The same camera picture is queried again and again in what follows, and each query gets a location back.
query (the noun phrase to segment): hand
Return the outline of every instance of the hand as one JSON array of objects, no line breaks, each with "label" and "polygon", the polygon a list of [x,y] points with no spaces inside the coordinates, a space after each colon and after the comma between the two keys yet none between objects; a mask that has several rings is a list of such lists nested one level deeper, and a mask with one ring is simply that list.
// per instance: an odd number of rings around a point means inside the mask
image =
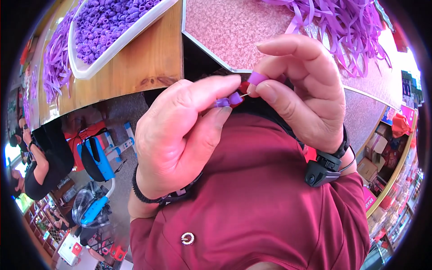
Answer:
[{"label": "hand", "polygon": [[168,87],[137,123],[137,184],[157,199],[190,184],[219,143],[230,107],[213,108],[240,86],[238,75],[213,76],[195,83],[181,80]]},{"label": "hand", "polygon": [[26,145],[30,145],[30,143],[32,142],[32,135],[30,133],[30,129],[26,128],[23,130],[22,132],[22,139],[24,140]]},{"label": "hand", "polygon": [[[327,49],[303,35],[280,35],[257,47],[269,56],[254,71],[271,79],[250,85],[250,96],[260,96],[272,106],[304,144],[336,152],[343,140],[345,92]],[[294,89],[273,80],[281,74],[290,79]]]}]

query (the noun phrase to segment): red plastic bag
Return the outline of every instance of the red plastic bag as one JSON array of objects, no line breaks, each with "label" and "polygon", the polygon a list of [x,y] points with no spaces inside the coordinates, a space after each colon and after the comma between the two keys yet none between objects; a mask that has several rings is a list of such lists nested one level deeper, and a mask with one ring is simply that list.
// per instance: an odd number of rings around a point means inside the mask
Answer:
[{"label": "red plastic bag", "polygon": [[399,138],[404,135],[405,132],[412,132],[413,129],[409,126],[407,117],[397,113],[393,117],[393,124],[391,126],[391,131],[393,132],[393,138]]}]

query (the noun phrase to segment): woman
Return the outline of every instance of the woman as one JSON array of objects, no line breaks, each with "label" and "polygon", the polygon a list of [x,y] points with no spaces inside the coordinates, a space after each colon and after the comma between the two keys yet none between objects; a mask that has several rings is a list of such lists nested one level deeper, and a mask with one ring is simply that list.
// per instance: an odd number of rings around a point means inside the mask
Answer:
[{"label": "woman", "polygon": [[34,160],[23,178],[19,171],[12,170],[13,195],[22,192],[33,200],[43,199],[69,174],[74,165],[73,153],[62,132],[61,119],[57,118],[33,132],[39,149],[32,141],[28,128],[24,129],[23,140]]}]

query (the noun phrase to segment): plastic container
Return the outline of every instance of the plastic container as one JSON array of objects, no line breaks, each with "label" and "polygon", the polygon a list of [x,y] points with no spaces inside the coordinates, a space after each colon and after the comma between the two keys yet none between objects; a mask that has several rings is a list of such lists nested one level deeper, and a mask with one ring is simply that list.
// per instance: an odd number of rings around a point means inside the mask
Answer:
[{"label": "plastic container", "polygon": [[[131,42],[136,36],[138,36],[143,30],[155,23],[165,11],[172,7],[178,0],[162,0],[159,4],[153,7],[149,12],[137,20],[125,33],[123,33],[96,61],[91,65],[84,63],[77,57],[78,52],[76,51],[75,45],[75,28],[76,24],[71,23],[69,29],[69,40],[67,41],[68,56],[70,68],[72,73],[77,79],[90,79],[93,77],[101,68],[106,65],[118,52],[123,49],[129,42]],[[84,4],[88,0],[85,0],[76,12],[76,16],[84,8]]]}]

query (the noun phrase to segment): purple ribbon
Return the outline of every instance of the purple ribbon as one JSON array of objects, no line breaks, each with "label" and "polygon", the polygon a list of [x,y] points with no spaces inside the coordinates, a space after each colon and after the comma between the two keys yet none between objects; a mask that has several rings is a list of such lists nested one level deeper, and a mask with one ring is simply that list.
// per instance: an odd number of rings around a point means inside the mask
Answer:
[{"label": "purple ribbon", "polygon": [[[321,18],[318,27],[321,40],[329,33],[330,50],[350,77],[357,74],[365,78],[369,58],[383,60],[388,57],[378,42],[382,29],[379,14],[369,0],[262,0],[270,5],[286,6],[294,12],[286,34],[298,33],[300,26],[308,26],[314,17]],[[351,62],[346,64],[342,46],[351,52]],[[359,67],[364,60],[365,71]]]}]

